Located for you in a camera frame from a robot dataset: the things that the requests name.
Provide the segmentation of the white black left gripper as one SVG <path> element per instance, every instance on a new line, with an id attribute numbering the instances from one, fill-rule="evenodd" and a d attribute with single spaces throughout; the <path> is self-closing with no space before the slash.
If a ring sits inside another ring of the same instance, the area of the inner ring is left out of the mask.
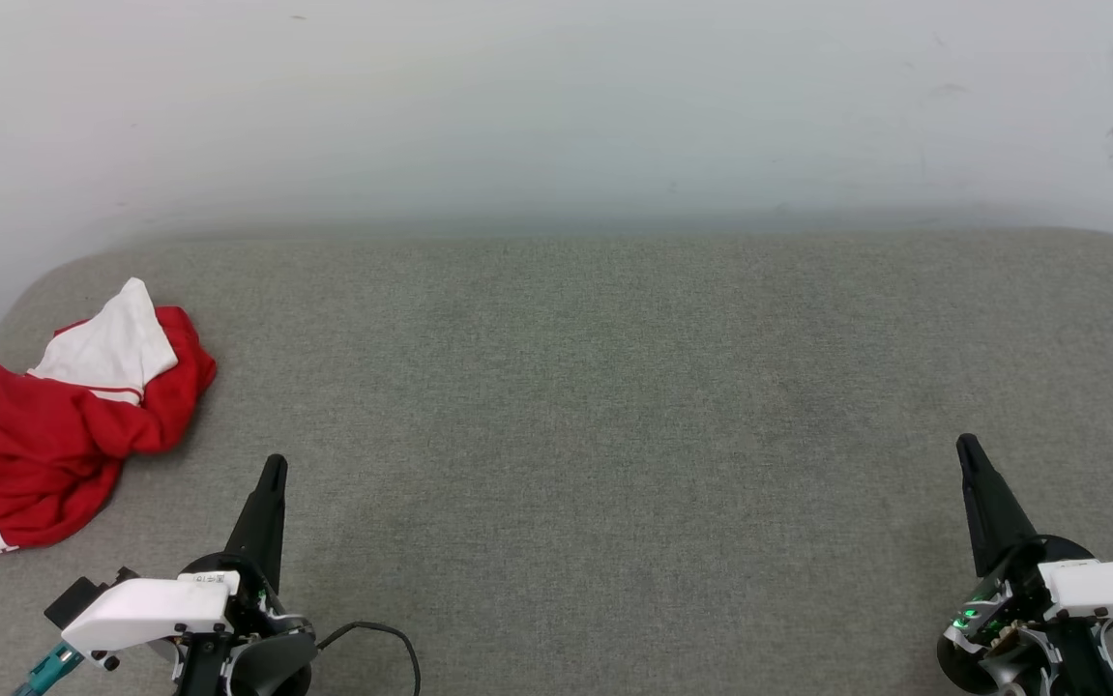
<path id="1" fill-rule="evenodd" d="M 280 558 L 289 462 L 266 458 L 224 552 L 173 578 L 120 568 L 110 584 L 87 578 L 61 595 L 61 640 L 106 672 L 119 653 L 148 647 L 171 664 L 176 695 L 305 695 L 316 635 L 280 605 Z"/>

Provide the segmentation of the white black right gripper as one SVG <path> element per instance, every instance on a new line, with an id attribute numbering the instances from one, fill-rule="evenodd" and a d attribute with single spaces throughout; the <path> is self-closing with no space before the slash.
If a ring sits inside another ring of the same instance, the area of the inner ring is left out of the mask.
<path id="1" fill-rule="evenodd" d="M 955 441 L 977 577 L 937 644 L 973 695 L 1113 695 L 1113 561 L 1038 535 L 976 435 Z"/>

